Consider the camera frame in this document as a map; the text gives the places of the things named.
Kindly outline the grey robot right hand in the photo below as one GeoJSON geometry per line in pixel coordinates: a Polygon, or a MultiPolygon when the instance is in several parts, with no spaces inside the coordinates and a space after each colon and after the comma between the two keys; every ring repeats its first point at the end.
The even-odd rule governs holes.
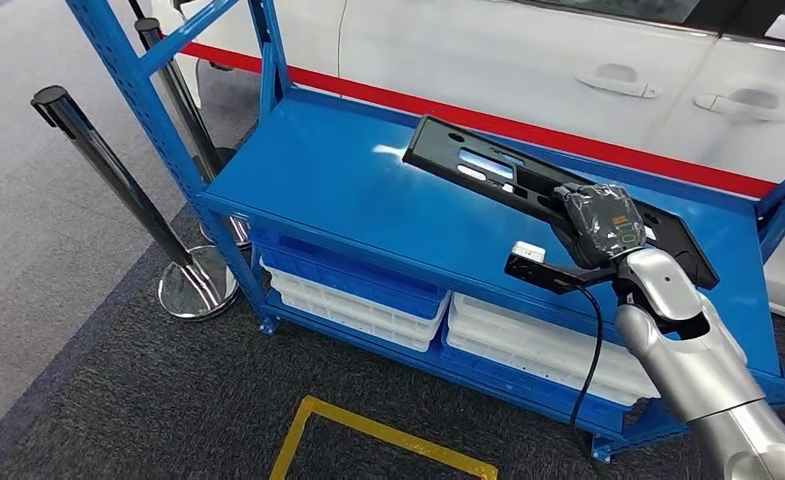
{"type": "Polygon", "coordinates": [[[566,226],[552,230],[579,267],[597,269],[645,245],[643,221],[623,187],[565,183],[553,189],[552,197],[568,219],[566,226]]]}

